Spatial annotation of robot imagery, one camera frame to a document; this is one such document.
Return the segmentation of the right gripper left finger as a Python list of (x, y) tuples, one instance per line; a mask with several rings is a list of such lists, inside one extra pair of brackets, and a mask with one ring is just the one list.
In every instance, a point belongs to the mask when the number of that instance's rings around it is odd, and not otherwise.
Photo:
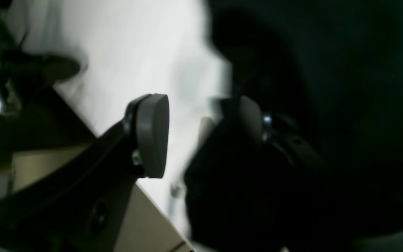
[(0, 199), (0, 252), (112, 252), (136, 181), (164, 175), (169, 121), (166, 94), (140, 96), (74, 159)]

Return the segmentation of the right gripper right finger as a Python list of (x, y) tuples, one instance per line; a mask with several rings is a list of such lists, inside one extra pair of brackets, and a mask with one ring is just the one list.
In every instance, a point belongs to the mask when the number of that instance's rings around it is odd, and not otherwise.
[(221, 99), (219, 106), (224, 117), (237, 121), (265, 159), (301, 173), (327, 173), (328, 163), (302, 137), (297, 121), (290, 116), (265, 111), (248, 96)]

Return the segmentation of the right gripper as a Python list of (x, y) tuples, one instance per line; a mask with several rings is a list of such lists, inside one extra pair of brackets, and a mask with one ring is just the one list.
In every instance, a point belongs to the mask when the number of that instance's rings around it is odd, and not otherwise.
[(30, 53), (11, 35), (0, 0), (0, 152), (80, 145), (92, 132), (53, 89), (76, 77), (82, 65), (62, 53)]

